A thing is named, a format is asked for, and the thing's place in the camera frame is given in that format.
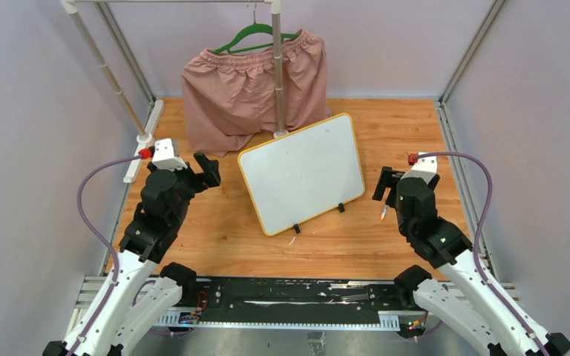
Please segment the white whiteboard marker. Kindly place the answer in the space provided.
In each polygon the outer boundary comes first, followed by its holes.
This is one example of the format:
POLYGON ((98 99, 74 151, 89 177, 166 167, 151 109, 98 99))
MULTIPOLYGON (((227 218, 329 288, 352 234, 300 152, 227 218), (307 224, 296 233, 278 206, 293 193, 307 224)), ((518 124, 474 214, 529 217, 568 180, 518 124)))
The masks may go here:
POLYGON ((381 212, 381 216, 380 216, 381 221, 383 221, 384 218, 386 217, 388 208, 389 208, 389 205, 384 205, 382 212, 381 212))

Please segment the yellow framed whiteboard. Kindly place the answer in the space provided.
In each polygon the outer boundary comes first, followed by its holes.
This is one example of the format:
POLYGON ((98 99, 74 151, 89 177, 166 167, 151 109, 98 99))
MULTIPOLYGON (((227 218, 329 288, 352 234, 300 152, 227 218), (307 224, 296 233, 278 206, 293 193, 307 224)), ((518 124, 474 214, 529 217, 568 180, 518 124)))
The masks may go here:
POLYGON ((275 236, 365 192, 353 119, 321 120, 241 151, 237 163, 262 232, 275 236))

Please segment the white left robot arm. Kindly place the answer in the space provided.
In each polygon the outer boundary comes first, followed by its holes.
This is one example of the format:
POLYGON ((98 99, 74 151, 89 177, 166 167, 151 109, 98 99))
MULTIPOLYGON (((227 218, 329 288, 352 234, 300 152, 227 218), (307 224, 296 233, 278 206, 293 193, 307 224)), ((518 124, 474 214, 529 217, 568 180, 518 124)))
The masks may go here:
POLYGON ((150 159, 150 174, 118 249, 113 248, 86 216, 82 194, 95 174, 130 159, 101 165, 81 182, 77 192, 79 215, 109 249, 112 269, 77 326, 64 340, 49 342, 44 355, 130 355, 169 308, 175 304, 190 306, 197 299, 197 274, 179 263, 165 266, 145 296, 138 295, 176 240, 191 200, 221 184, 219 162, 208 159, 202 152, 193 155, 202 169, 200 173, 194 172, 178 156, 173 158, 171 168, 161 168, 156 160, 161 155, 161 151, 150 147, 133 157, 150 159))

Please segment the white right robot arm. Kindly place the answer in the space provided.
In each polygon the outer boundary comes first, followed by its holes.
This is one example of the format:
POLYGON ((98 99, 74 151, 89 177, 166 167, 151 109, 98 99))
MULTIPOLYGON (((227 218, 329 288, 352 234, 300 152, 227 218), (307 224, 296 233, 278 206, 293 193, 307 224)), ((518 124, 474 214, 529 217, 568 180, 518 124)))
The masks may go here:
POLYGON ((410 247, 442 272, 465 300, 454 297, 429 272, 414 265, 394 280, 397 305, 434 313, 481 355, 566 355, 569 339, 548 332, 520 308, 474 256, 472 242, 438 215, 436 169, 412 167, 401 172, 384 167, 373 199, 395 210, 398 230, 410 247))

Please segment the metal whiteboard stand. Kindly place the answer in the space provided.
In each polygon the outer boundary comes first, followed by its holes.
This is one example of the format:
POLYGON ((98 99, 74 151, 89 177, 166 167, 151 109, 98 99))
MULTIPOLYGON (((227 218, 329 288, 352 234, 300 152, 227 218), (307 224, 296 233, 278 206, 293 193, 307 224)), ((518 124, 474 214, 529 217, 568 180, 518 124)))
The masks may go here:
POLYGON ((294 223, 291 226, 291 229, 295 232, 295 234, 299 235, 302 233, 303 227, 305 225, 309 225, 311 223, 316 223, 317 220, 323 219, 325 216, 331 216, 331 215, 334 215, 335 213, 343 214, 344 212, 345 212, 345 205, 343 202, 340 202, 337 205, 330 208, 329 210, 322 212, 321 214, 317 214, 317 215, 310 217, 309 219, 306 219, 302 222, 294 223))

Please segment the white clothes rack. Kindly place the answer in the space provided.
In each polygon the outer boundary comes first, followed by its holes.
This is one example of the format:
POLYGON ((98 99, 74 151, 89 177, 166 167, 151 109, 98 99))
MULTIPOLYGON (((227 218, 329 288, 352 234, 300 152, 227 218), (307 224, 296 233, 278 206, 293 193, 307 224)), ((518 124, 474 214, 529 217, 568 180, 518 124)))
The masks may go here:
MULTIPOLYGON (((132 76, 137 81, 140 86, 144 96, 148 100, 150 105, 150 114, 145 125, 143 125, 136 115, 131 103, 124 94, 124 90, 121 88, 119 82, 117 81, 115 75, 112 73, 108 66, 107 61, 102 55, 99 47, 94 41, 93 36, 86 27, 85 22, 78 11, 78 1, 61 1, 65 12, 70 16, 71 20, 79 31, 82 39, 84 39, 88 49, 96 60, 96 64, 105 75, 108 84, 111 86, 115 96, 118 98, 119 102, 131 119, 134 127, 137 129, 137 150, 146 148, 148 145, 154 142, 153 132, 158 126, 160 117, 163 112, 164 103, 163 101, 156 98, 150 89, 145 75, 140 70, 136 59, 125 39, 122 31, 118 25, 118 22, 114 18, 110 6, 107 1, 94 1, 94 6, 98 10, 102 20, 108 28, 108 32, 113 37, 117 46, 119 47, 120 53, 130 69, 132 76)), ((266 4, 270 6, 271 13, 271 28, 267 30, 267 33, 272 34, 272 62, 274 66, 275 73, 275 104, 276 104, 276 129, 273 133, 274 138, 280 138, 288 133, 285 126, 285 108, 284 108, 284 75, 283 75, 283 54, 282 54, 282 33, 281 33, 281 2, 280 1, 266 1, 266 4)))

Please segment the pink shorts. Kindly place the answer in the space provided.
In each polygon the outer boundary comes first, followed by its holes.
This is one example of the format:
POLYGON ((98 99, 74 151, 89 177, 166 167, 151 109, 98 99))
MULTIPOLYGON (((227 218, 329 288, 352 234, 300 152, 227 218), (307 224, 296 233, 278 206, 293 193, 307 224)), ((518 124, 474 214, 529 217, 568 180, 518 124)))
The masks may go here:
MULTIPOLYGON (((285 128, 297 130, 326 119, 328 64, 324 40, 308 30, 282 45, 285 128)), ((186 137, 195 151, 223 156, 255 134, 275 131, 274 51, 245 55, 205 49, 181 77, 186 137)))

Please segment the green clothes hanger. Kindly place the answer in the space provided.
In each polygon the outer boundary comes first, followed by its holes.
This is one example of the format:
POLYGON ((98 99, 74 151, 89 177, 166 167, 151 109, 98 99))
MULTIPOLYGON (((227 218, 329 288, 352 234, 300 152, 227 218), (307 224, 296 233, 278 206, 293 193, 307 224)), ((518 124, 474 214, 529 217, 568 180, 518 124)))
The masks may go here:
POLYGON ((260 22, 254 12, 251 24, 243 27, 232 39, 211 52, 217 55, 237 55, 270 49, 277 57, 281 56, 284 44, 297 39, 301 32, 284 30, 280 8, 274 10, 274 6, 275 3, 272 3, 268 22, 260 22))

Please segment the aluminium cage frame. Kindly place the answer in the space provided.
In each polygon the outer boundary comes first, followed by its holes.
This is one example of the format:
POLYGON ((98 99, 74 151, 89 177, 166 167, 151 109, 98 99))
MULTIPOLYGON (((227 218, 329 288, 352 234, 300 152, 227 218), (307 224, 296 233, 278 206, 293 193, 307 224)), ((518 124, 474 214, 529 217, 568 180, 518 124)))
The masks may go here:
MULTIPOLYGON (((390 279, 417 263, 429 268, 398 233, 393 214, 379 219, 381 203, 370 195, 383 165, 405 168, 408 151, 444 149, 450 139, 443 139, 442 125, 459 146, 462 124, 451 121, 452 103, 468 98, 473 63, 465 58, 477 57, 482 23, 491 20, 491 8, 505 8, 493 2, 282 1, 286 30, 325 39, 328 105, 353 118, 366 192, 345 213, 305 225, 298 236, 268 237, 236 155, 227 155, 222 188, 197 199, 166 259, 199 274, 239 277, 390 279)), ((183 96, 180 72, 200 50, 222 45, 252 22, 253 4, 109 5, 150 89, 166 102, 157 134, 186 143, 184 102, 172 99, 183 96)))

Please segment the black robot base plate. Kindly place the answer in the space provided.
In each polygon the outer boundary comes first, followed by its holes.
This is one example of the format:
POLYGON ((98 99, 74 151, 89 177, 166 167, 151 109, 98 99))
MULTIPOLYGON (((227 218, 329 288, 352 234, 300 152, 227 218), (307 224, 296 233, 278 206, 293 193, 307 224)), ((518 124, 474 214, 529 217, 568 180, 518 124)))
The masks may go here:
POLYGON ((392 280, 203 276, 168 302, 153 325, 398 332, 423 330, 435 316, 407 301, 392 280))

